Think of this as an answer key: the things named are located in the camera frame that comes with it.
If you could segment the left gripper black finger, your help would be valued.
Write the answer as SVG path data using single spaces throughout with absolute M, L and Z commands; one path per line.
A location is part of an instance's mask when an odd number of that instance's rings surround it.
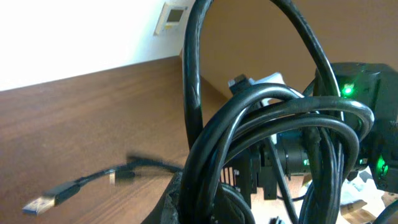
M 182 172 L 176 172 L 153 210 L 141 222 L 142 224 L 181 224 L 180 211 L 182 198 Z

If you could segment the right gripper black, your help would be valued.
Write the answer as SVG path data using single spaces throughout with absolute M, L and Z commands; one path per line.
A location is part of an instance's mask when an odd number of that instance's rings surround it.
M 220 182 L 232 186 L 251 205 L 251 195 L 263 189 L 264 200 L 277 198 L 277 180 L 264 141 L 240 152 L 221 170 Z

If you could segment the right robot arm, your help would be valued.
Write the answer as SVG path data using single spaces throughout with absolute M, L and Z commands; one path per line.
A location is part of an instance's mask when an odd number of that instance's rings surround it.
M 308 97 L 308 103 L 303 104 L 315 111 L 321 106 L 323 114 L 331 109 L 347 109 L 353 101 L 366 105 L 372 113 L 373 120 L 368 110 L 361 112 L 364 118 L 357 115 L 359 112 L 344 111 L 345 122 L 359 135 L 359 151 L 357 161 L 354 164 L 349 175 L 346 177 L 349 181 L 353 180 L 360 170 L 370 167 L 371 177 L 374 180 L 378 190 L 397 194 L 397 71 L 382 63 L 334 63 L 332 69 L 335 72 L 336 79 L 341 90 L 341 97 L 348 99 L 341 103 L 332 102 L 332 100 L 322 100 L 318 96 L 324 95 L 325 87 L 321 87 L 318 80 L 318 71 L 316 79 L 309 84 L 303 95 Z M 245 90 L 251 85 L 259 83 L 279 83 L 285 84 L 280 73 L 274 73 L 261 80 L 253 80 L 244 75 L 240 75 L 231 80 L 229 88 L 233 94 L 240 90 Z M 244 136 L 259 126 L 266 123 L 267 119 L 276 119 L 277 115 L 282 114 L 281 103 L 277 103 L 271 108 L 277 108 L 277 113 L 271 118 L 265 118 L 261 114 L 269 112 L 263 108 L 268 105 L 269 99 L 264 99 L 261 103 L 254 106 L 254 112 L 248 114 L 248 118 L 242 121 L 243 131 L 238 128 L 238 137 Z M 276 134 L 276 147 L 279 151 L 282 169 L 285 175 L 307 174 L 310 173 L 309 158 L 305 156 L 309 146 L 322 145 L 322 128 L 301 127 L 286 132 Z M 264 188 L 265 200 L 274 200 L 277 198 L 276 177 L 267 179 L 267 174 L 272 171 L 271 157 L 268 156 L 267 146 L 264 140 L 253 144 L 244 145 L 245 149 L 234 154 L 234 157 L 226 157 L 226 165 L 223 168 L 232 168 L 237 170 L 234 174 L 232 186 L 243 190 L 243 199 L 251 206 L 250 195 L 257 192 L 257 187 Z

